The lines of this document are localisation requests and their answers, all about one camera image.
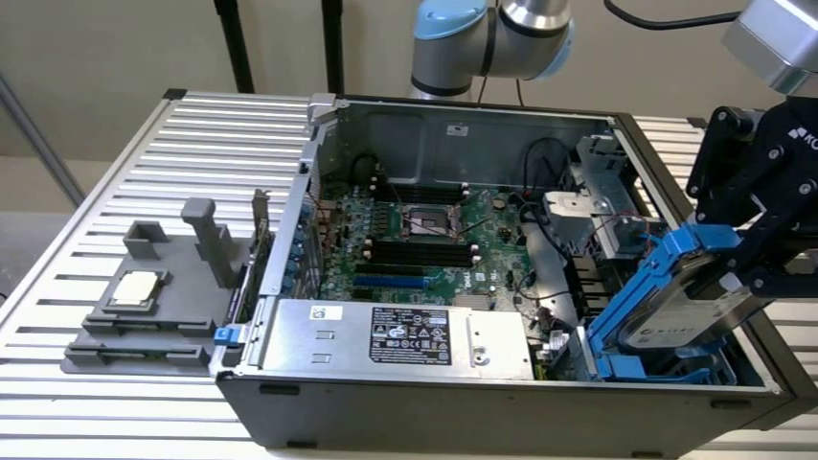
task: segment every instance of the slotted metal surface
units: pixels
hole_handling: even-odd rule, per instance
[[[0,458],[292,458],[250,440],[210,379],[66,375],[63,347],[126,253],[135,219],[191,234],[188,196],[216,199],[216,220],[250,236],[250,198],[270,191],[272,226],[307,141],[307,99],[188,93],[164,101],[91,198],[0,310]],[[639,118],[671,173],[689,174],[703,132],[679,119]],[[818,379],[818,309],[777,303],[769,315]],[[312,458],[383,458],[316,452]],[[441,456],[395,455],[396,458]],[[818,414],[769,432],[741,430],[686,460],[818,458]]]

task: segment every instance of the blue latch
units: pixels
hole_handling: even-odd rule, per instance
[[[214,343],[227,347],[238,347],[239,333],[239,330],[235,328],[219,328],[214,334]]]

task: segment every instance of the sticker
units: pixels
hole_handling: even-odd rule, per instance
[[[370,359],[374,362],[451,365],[447,310],[375,307],[371,331]]]
[[[683,347],[749,297],[726,292],[715,300],[691,300],[679,290],[663,303],[626,342],[635,348]]]
[[[344,316],[344,307],[340,305],[312,305],[310,319],[324,321],[340,321]]]
[[[466,137],[470,135],[470,127],[463,125],[449,125],[446,127],[446,135]]]

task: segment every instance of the robotic arm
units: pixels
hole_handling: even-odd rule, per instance
[[[567,59],[567,0],[426,0],[414,29],[411,96],[467,101],[473,77],[537,80]]]

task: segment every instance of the white label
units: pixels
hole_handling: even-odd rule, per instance
[[[715,300],[690,300],[681,289],[627,338],[635,348],[683,347],[747,298],[727,292]]]
[[[310,319],[318,321],[340,321],[344,317],[344,307],[340,305],[312,305]]]
[[[787,134],[793,139],[802,139],[813,150],[818,150],[818,137],[806,131],[803,126],[797,127]]]
[[[470,127],[463,125],[449,125],[446,127],[446,135],[466,137],[470,135]]]

